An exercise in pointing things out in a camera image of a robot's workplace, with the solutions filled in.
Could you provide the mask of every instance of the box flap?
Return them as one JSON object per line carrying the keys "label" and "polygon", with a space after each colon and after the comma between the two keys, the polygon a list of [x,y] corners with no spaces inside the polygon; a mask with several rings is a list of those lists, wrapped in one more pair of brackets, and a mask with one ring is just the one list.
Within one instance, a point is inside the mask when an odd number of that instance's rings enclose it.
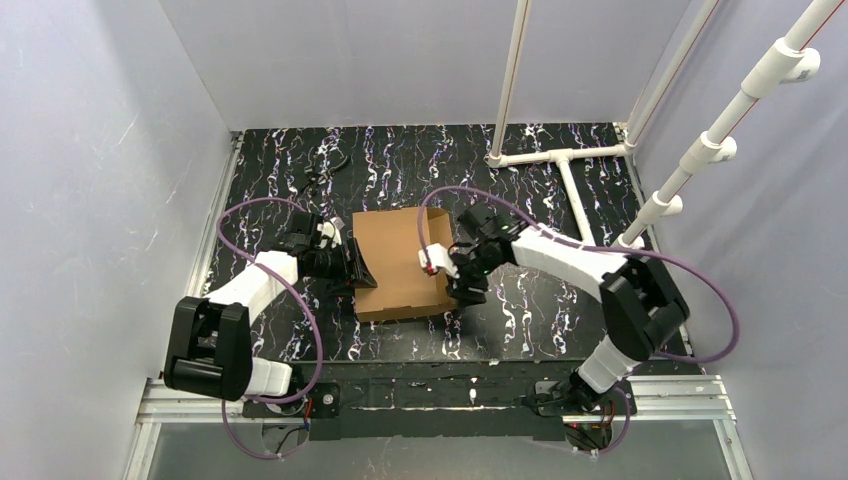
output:
{"label": "box flap", "polygon": [[[418,264],[421,246],[417,217],[418,207],[353,214],[353,235],[377,280],[377,288],[356,289],[356,314],[360,321],[437,315],[454,308],[455,303],[445,292],[444,273],[427,276]],[[453,243],[448,212],[427,209],[424,238],[428,244]]]}

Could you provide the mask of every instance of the white pvc pipe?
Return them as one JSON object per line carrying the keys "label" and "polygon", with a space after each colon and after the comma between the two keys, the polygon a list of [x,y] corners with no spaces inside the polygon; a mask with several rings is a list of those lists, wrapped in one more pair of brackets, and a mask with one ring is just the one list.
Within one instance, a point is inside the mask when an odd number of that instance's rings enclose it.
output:
{"label": "white pvc pipe", "polygon": [[657,199],[663,203],[671,202],[671,199],[677,195],[677,192],[683,188],[683,185],[686,185],[686,182],[692,178],[692,175],[684,172],[682,168],[677,167],[674,169],[674,173],[668,177],[668,180],[665,181],[662,187],[660,187],[659,192],[657,193]]}
{"label": "white pvc pipe", "polygon": [[491,166],[492,168],[499,168],[525,163],[551,162],[556,160],[557,157],[563,157],[568,160],[592,157],[620,157],[625,153],[627,153],[627,151],[623,144],[613,145],[611,147],[559,148],[544,152],[523,153],[521,155],[501,155],[497,164]]}
{"label": "white pvc pipe", "polygon": [[551,151],[523,153],[521,155],[501,155],[501,160],[498,166],[509,167],[512,165],[521,165],[524,163],[542,163],[551,161]]}
{"label": "white pvc pipe", "polygon": [[757,102],[756,98],[749,97],[745,92],[739,90],[733,100],[724,108],[724,111],[707,130],[707,140],[713,143],[721,143],[745,113]]}
{"label": "white pvc pipe", "polygon": [[506,131],[506,119],[509,116],[509,104],[512,101],[512,90],[515,77],[518,75],[518,63],[521,59],[521,47],[524,45],[524,33],[527,31],[527,19],[530,18],[530,6],[533,0],[518,0],[515,7],[515,21],[512,24],[512,39],[509,42],[509,56],[506,61],[501,101],[498,105],[498,119],[495,122],[495,136],[489,158],[497,160],[503,149],[503,137]]}
{"label": "white pvc pipe", "polygon": [[842,4],[840,0],[814,0],[786,33],[786,46],[800,51],[840,4]]}
{"label": "white pvc pipe", "polygon": [[668,66],[666,66],[665,71],[662,73],[662,76],[657,82],[657,86],[648,98],[648,102],[643,108],[639,109],[638,112],[634,109],[634,111],[630,113],[630,118],[627,119],[626,142],[631,147],[636,146],[636,142],[639,141],[639,136],[648,124],[648,120],[651,119],[651,116],[657,109],[657,105],[659,105],[660,100],[662,100],[663,95],[665,95],[665,92],[668,90],[671,82],[680,70],[680,65],[683,64],[683,60],[686,59],[687,54],[692,49],[692,46],[698,39],[699,34],[703,30],[710,16],[712,16],[718,2],[719,0],[706,0],[701,5],[701,9],[698,10],[698,13],[695,15],[695,19],[692,20],[692,25],[689,26],[689,30],[686,31],[686,34],[680,41],[680,45],[674,52],[674,56],[671,57]]}
{"label": "white pvc pipe", "polygon": [[[795,51],[805,48],[816,32],[824,26],[843,2],[844,0],[813,0],[798,21],[792,25],[786,37],[784,37],[786,46]],[[757,100],[757,98],[751,97],[740,90],[710,126],[706,134],[706,139],[715,144],[722,143],[751,107],[757,103]],[[657,192],[657,198],[662,202],[670,202],[677,192],[683,188],[683,185],[686,184],[689,178],[691,178],[691,175],[678,166],[671,177],[660,188],[659,192]],[[627,227],[627,230],[625,230],[616,242],[622,245],[631,245],[648,226],[650,225],[637,217],[636,221]]]}
{"label": "white pvc pipe", "polygon": [[568,160],[557,160],[556,166],[559,167],[559,173],[562,175],[565,195],[571,204],[572,212],[574,212],[574,220],[577,222],[577,229],[580,230],[581,240],[587,245],[595,245],[595,237],[592,236],[592,229],[589,227],[589,217],[586,216],[583,202],[580,201],[580,193],[577,191],[577,184],[574,183],[574,176],[571,174]]}
{"label": "white pvc pipe", "polygon": [[575,148],[569,150],[569,156],[571,158],[620,157],[626,152],[622,144],[611,147]]}

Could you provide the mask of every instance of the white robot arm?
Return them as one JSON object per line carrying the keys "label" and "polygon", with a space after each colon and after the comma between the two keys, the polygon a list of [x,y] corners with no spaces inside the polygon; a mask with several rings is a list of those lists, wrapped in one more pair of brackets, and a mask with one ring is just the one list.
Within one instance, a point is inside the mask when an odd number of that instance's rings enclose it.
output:
{"label": "white robot arm", "polygon": [[[333,281],[328,290],[352,294],[354,286],[376,287],[356,239],[342,243],[338,219],[295,212],[277,245],[257,255],[289,284],[303,277]],[[285,287],[256,264],[204,298],[177,304],[165,384],[225,400],[243,396],[282,396],[289,390],[291,366],[253,357],[250,326]]]}
{"label": "white robot arm", "polygon": [[504,263],[561,278],[603,307],[607,335],[567,381],[537,395],[538,404],[591,410],[616,383],[665,345],[689,316],[689,307],[657,259],[563,245],[580,242],[544,225],[531,227],[497,215],[483,203],[471,206],[457,220],[473,243],[465,249],[430,245],[426,253],[419,251],[419,261],[431,274],[447,273],[448,294],[460,307],[484,303],[486,276]]}

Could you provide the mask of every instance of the black speckled mat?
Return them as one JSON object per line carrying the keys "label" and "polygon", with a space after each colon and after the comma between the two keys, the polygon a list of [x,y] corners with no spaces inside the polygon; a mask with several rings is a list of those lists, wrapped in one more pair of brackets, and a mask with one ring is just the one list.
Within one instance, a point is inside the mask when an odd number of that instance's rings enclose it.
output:
{"label": "black speckled mat", "polygon": [[[339,216],[349,226],[353,212],[414,206],[435,187],[466,185],[515,202],[541,222],[579,238],[556,167],[488,168],[484,156],[492,133],[490,125],[249,130],[227,205],[267,195],[293,198],[293,185],[303,178],[310,157],[317,158],[323,170],[349,155],[350,165],[300,203],[325,216]],[[510,125],[505,151],[615,143],[611,124]],[[608,245],[638,208],[624,160],[587,159],[575,161],[571,168],[595,240]],[[435,205],[455,217],[471,200],[449,194]],[[224,231],[241,248],[256,253],[269,247],[287,217],[279,205],[253,205],[233,216]],[[244,262],[219,243],[206,288],[222,286],[242,268]],[[318,319],[326,360],[582,359],[603,338],[600,305],[588,294],[549,275],[514,266],[499,268],[489,279],[492,290],[485,305],[382,324],[360,324],[349,299],[316,298],[317,285],[308,280],[299,288]],[[258,318],[253,338],[255,355],[315,359],[306,319],[288,296]],[[679,336],[670,342],[669,351],[684,353]]]}

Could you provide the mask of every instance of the gray wall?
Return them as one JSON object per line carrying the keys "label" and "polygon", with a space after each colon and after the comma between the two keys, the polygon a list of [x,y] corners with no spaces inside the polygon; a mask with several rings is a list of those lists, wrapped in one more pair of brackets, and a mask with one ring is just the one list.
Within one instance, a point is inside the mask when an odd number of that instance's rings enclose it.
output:
{"label": "gray wall", "polygon": [[[646,192],[808,4],[724,3],[638,152]],[[689,182],[683,213],[658,225],[664,250],[705,269],[739,309],[739,347],[709,370],[727,384],[758,478],[845,477],[846,45],[848,11],[840,11],[811,44],[822,54],[819,75],[760,101],[733,133],[738,157]],[[696,353],[717,351],[728,338],[723,307],[679,278],[695,312]]]}
{"label": "gray wall", "polygon": [[229,133],[155,0],[0,15],[0,477],[119,478]]}
{"label": "gray wall", "polygon": [[[516,0],[161,0],[231,130],[493,123]],[[536,0],[510,121],[623,121],[688,2]]]}

